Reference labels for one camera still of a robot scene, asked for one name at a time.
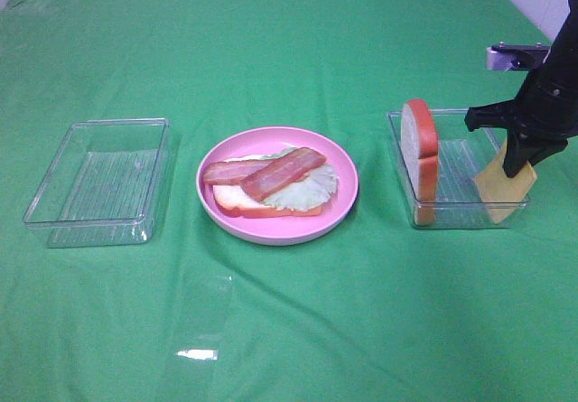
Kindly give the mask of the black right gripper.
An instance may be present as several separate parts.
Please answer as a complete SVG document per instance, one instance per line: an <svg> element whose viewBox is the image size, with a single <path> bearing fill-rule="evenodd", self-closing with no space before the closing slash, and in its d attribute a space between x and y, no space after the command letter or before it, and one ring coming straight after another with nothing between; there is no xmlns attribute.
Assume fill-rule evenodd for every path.
<svg viewBox="0 0 578 402"><path fill-rule="evenodd" d="M513 99L469 108L465 125L507 131L502 168L514 178L527 161L534 166L562 152L577 135L577 71L532 70Z"/></svg>

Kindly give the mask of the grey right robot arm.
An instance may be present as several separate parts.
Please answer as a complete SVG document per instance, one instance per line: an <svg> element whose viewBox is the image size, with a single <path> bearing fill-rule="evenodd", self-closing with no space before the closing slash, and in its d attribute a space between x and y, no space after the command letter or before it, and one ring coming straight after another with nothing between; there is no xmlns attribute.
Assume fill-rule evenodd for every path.
<svg viewBox="0 0 578 402"><path fill-rule="evenodd" d="M471 107L465 117L470 131L480 127L507 131L502 168L512 178L562 152L577 135L577 0L552 45L497 43L488 48L492 70L525 70L517 95L506 101Z"/></svg>

